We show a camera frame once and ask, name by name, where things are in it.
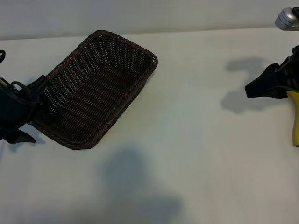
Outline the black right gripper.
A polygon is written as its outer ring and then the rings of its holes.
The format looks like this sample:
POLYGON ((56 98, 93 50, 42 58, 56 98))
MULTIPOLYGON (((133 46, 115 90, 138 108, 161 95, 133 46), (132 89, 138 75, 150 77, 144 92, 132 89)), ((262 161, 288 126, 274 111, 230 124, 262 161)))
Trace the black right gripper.
POLYGON ((287 98, 286 91, 299 91, 299 46, 292 49, 292 55, 281 65, 273 63, 264 72, 245 86, 248 98, 287 98))

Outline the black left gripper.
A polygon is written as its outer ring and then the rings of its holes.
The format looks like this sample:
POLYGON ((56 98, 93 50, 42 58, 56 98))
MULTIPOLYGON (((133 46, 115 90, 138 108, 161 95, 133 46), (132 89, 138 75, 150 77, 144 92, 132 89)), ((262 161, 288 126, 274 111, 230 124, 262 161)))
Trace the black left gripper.
POLYGON ((0 139, 9 144, 36 143, 29 134, 20 130, 20 127, 31 119, 34 108, 39 102, 37 94, 43 94, 52 86, 52 82, 41 75, 28 86, 14 81, 8 83, 0 79, 0 139))

